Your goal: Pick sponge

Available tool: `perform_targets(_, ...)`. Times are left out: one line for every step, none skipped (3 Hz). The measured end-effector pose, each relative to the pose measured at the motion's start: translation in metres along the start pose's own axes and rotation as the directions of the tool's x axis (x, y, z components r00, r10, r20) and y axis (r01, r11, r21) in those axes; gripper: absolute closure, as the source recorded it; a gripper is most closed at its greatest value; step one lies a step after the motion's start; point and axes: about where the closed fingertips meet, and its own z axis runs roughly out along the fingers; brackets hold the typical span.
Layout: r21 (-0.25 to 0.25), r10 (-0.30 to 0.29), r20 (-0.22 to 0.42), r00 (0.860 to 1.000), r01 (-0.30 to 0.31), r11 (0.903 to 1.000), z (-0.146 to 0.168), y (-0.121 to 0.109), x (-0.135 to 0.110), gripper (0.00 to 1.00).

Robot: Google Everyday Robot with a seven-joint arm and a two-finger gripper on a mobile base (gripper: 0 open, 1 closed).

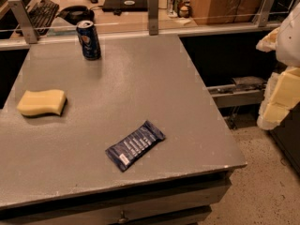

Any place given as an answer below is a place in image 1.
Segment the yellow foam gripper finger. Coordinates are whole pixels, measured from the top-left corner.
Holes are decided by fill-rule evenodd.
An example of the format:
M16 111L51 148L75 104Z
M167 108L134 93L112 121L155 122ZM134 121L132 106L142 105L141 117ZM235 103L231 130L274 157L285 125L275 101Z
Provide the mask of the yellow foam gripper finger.
M300 102L300 68L288 67L269 78L264 100L259 109L257 125L263 130L279 126L283 119Z
M256 49L265 53L274 51L277 48L278 31L279 28L276 28L272 30L270 33L268 33L265 37L263 37L257 43Z

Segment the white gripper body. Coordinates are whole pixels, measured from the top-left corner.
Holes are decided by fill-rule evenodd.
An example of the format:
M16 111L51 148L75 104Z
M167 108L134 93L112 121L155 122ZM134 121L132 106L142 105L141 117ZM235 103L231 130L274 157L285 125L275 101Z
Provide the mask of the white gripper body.
M300 3L279 27L276 56L286 66L300 67Z

